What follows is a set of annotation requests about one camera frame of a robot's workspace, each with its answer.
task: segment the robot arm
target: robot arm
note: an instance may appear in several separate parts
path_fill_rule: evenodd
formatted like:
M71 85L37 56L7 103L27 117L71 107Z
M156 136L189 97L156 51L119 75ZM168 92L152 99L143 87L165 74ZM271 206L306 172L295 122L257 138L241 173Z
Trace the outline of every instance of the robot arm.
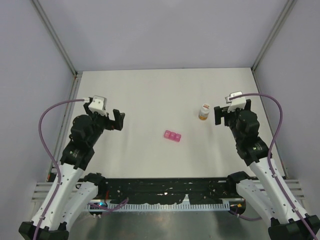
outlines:
M69 230L88 202L95 197L106 195L106 179L98 173L90 173L84 177L81 187L69 200L73 188L95 153L93 146L103 131L121 131L123 128L125 114L114 109L115 120L110 120L106 112L106 102L107 99L100 96L89 98L89 102L83 105L87 115L77 116L73 120L70 141L60 159L61 181L58 183L58 178L55 178L48 195L31 222L21 224L19 232L25 240L34 239L38 224L40 225L37 240L68 239ZM53 195L53 201L45 216L42 216Z
M269 227L272 240L311 239L311 234L297 212L303 216L314 233L319 230L320 221L316 215L308 215L283 178L277 177L281 174L271 158L270 164L275 172L273 174L268 160L269 148L258 136L260 124L257 115L251 111L251 100L244 96L233 99L239 95L242 95L242 92L232 93L225 98L230 106L214 108L215 124L221 124L221 118L224 118L224 125L230 128L235 139L238 155L260 180L267 195L258 190L245 172L236 172L227 177L230 190L243 196L259 213Z

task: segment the pill bottle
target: pill bottle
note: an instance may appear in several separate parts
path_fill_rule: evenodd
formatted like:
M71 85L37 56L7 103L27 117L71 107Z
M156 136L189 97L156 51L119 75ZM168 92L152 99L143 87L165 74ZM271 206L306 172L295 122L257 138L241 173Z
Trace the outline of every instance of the pill bottle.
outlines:
M209 104L203 104L200 108L200 112L199 112L199 118L201 120L206 120L209 116L210 113L210 106Z

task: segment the white table surface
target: white table surface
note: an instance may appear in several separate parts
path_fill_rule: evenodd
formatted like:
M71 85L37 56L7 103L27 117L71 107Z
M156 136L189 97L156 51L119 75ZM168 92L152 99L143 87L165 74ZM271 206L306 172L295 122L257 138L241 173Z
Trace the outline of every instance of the white table surface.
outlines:
M77 98L106 97L111 119L113 109L125 113L122 131L105 130L95 144L85 174L99 172L106 178L201 178L246 171L254 176L238 156L224 121L215 126L213 107L226 106L225 97L237 91L258 92L250 68L83 72ZM269 145L272 134L262 102L259 97L251 100L251 109L260 122L259 135ZM202 121L198 113L204 103L209 103L212 111ZM82 114L83 105L76 103L71 119ZM181 141L165 139L165 130L181 134ZM275 147L273 157L282 170Z

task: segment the gray wall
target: gray wall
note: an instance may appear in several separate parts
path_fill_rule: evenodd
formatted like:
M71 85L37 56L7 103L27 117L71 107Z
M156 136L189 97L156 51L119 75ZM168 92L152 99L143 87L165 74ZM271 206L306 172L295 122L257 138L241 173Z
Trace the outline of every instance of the gray wall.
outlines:
M320 215L320 1L297 1L256 72L261 92L282 104L279 154L291 177L302 184L307 201ZM279 111L265 100L272 128Z
M28 0L0 1L0 23L0 239L17 240L36 182L45 180L50 163L38 120L68 97L72 75ZM44 120L51 150L63 110Z
M251 67L287 0L39 0L75 68Z

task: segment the pink toy block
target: pink toy block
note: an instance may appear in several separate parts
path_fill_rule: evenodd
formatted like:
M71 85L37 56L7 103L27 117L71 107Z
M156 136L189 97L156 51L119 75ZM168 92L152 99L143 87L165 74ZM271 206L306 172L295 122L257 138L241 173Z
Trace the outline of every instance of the pink toy block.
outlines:
M174 140L176 141L176 142L180 142L180 139L181 139L181 134L176 134L175 135L175 138L174 138Z
M176 133L172 131L172 132L170 133L169 139L170 139L170 140L175 140L175 138L176 138Z
M170 136L170 133L171 133L171 132L170 132L169 130L166 130L166 131L164 132L164 135L163 135L164 138L165 138L165 139L168 139L169 136Z

